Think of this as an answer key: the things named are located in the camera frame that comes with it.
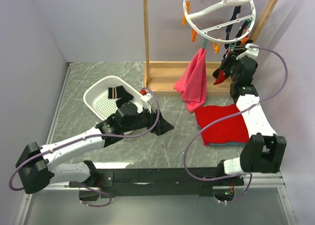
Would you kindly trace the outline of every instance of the basket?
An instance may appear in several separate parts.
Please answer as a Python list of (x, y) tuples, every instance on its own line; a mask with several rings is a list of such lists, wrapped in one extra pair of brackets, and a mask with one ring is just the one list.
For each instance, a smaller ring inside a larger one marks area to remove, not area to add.
[(121, 85), (133, 96), (131, 102), (138, 107), (138, 113), (142, 112), (143, 104), (141, 98), (143, 96), (127, 82), (117, 76), (106, 76), (96, 82), (88, 88), (87, 91), (85, 91), (83, 101), (92, 110), (92, 112), (104, 121), (118, 109), (116, 106), (117, 99), (108, 98), (108, 88)]

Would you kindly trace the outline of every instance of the black sock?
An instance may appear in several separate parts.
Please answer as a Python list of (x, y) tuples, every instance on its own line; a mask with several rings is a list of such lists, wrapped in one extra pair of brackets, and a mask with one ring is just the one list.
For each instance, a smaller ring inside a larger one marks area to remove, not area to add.
[(127, 102), (129, 102), (130, 100), (132, 100), (132, 99), (133, 99), (133, 96), (132, 96), (132, 95), (130, 95), (130, 96), (118, 99), (118, 100), (116, 101), (117, 107), (120, 108), (124, 103), (127, 103)]
[(131, 98), (133, 96), (129, 94), (123, 86), (109, 87), (108, 88), (108, 98)]

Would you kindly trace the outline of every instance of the glass panel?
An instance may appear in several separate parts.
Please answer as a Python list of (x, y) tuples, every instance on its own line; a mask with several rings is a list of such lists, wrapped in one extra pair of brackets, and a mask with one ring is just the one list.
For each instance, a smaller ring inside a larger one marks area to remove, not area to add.
[(212, 197), (130, 196), (104, 208), (79, 203), (78, 191), (33, 195), (25, 225), (267, 225), (287, 224), (277, 189), (250, 189), (227, 206)]

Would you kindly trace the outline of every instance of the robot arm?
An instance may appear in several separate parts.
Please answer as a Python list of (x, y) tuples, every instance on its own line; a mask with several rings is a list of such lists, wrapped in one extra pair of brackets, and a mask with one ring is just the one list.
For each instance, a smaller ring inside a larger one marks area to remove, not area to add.
[(285, 138), (273, 130), (259, 104), (258, 92), (252, 84), (258, 49), (250, 46), (255, 45), (236, 47), (213, 74), (220, 82), (231, 77), (230, 95), (240, 111), (257, 104), (242, 114), (250, 139), (240, 157), (223, 162), (225, 174), (277, 173), (286, 147)]
[[(49, 184), (58, 182), (76, 181), (86, 185), (93, 184), (98, 178), (98, 172), (91, 161), (78, 164), (65, 164), (64, 162), (77, 155), (104, 148), (123, 139), (122, 137), (104, 136), (104, 134), (123, 136), (125, 132), (132, 130), (150, 129), (157, 118), (157, 113), (150, 110), (143, 109), (141, 113), (138, 113), (136, 105), (131, 102), (125, 103), (115, 114), (80, 135), (41, 147), (36, 142), (27, 145), (16, 163), (16, 167), (34, 155), (47, 151), (50, 151), (50, 154), (30, 161), (19, 170), (25, 192), (35, 193)], [(151, 133), (162, 135), (172, 129), (174, 127), (159, 113), (159, 121)]]

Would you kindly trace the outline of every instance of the wooden bar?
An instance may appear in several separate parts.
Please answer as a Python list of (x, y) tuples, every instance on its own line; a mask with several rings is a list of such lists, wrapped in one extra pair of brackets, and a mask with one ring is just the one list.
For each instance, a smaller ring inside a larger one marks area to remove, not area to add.
[[(148, 87), (157, 96), (180, 96), (174, 90), (174, 84), (180, 79), (189, 62), (150, 62), (151, 81)], [(207, 68), (207, 96), (229, 96), (230, 78), (219, 85), (213, 85), (215, 78), (212, 73), (221, 65), (221, 62), (206, 62)]]
[(256, 42), (257, 38), (259, 37), (262, 29), (264, 28), (272, 10), (274, 9), (274, 7), (276, 6), (276, 3), (278, 2), (278, 0), (267, 0), (264, 9), (261, 12), (261, 15), (258, 19), (258, 21), (256, 22), (254, 29), (252, 31), (252, 34), (250, 36), (250, 39), (252, 39), (254, 41), (254, 43)]
[(150, 82), (150, 61), (149, 61), (149, 26), (148, 26), (148, 0), (143, 0), (144, 39), (146, 46), (146, 64), (144, 68), (144, 87)]

